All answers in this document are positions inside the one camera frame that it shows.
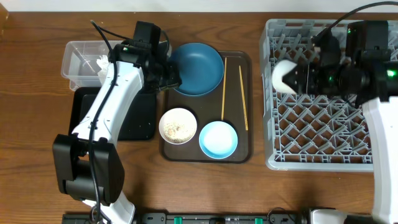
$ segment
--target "blue bowl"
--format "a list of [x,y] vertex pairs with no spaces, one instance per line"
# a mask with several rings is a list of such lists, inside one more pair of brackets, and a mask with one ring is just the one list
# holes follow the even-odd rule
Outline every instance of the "blue bowl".
[[209,45],[190,43],[177,48],[171,58],[178,64],[182,84],[175,89],[188,96],[201,96],[213,91],[224,76],[220,54]]
[[224,159],[232,155],[238,146],[238,135],[231,125],[214,121],[201,130],[199,145],[208,157]]

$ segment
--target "brown tray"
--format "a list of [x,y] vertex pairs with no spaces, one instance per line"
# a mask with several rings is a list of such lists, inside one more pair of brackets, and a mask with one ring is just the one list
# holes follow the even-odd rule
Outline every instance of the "brown tray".
[[[165,94],[165,111],[172,108],[185,108],[191,111],[198,122],[194,137],[189,142],[173,145],[160,142],[162,155],[170,161],[184,162],[218,162],[218,163],[243,163],[250,159],[253,147],[252,138],[252,88],[251,88],[251,60],[243,52],[219,51],[223,61],[227,57],[226,87],[224,104],[224,121],[232,125],[238,134],[238,146],[234,153],[225,159],[212,159],[200,149],[199,134],[206,124],[221,120],[221,104],[223,101],[223,81],[210,93],[204,96],[185,96],[175,90]],[[242,104],[241,81],[239,66],[242,69],[244,97],[249,130],[244,125]]]

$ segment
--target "light blue bowl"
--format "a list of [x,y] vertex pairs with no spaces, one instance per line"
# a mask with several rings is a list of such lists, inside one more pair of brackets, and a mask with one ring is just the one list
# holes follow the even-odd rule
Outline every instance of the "light blue bowl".
[[232,155],[238,146],[238,135],[231,125],[214,121],[208,123],[200,132],[199,145],[210,158],[225,159]]

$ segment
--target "gray dish rack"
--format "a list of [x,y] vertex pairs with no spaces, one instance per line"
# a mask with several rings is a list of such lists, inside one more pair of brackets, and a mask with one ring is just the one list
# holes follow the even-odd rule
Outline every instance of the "gray dish rack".
[[[361,109],[326,96],[276,92],[271,73],[278,60],[312,62],[311,36],[334,20],[270,19],[260,39],[260,66],[264,90],[266,164],[273,170],[372,172],[369,131]],[[332,28],[343,52],[347,25]],[[389,21],[391,60],[398,55],[398,22]]]

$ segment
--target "rice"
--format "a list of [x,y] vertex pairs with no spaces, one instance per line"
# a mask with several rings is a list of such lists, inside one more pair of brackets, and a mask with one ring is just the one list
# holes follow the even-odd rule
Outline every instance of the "rice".
[[188,141],[195,134],[195,131],[195,126],[183,118],[166,121],[164,125],[164,135],[173,143]]

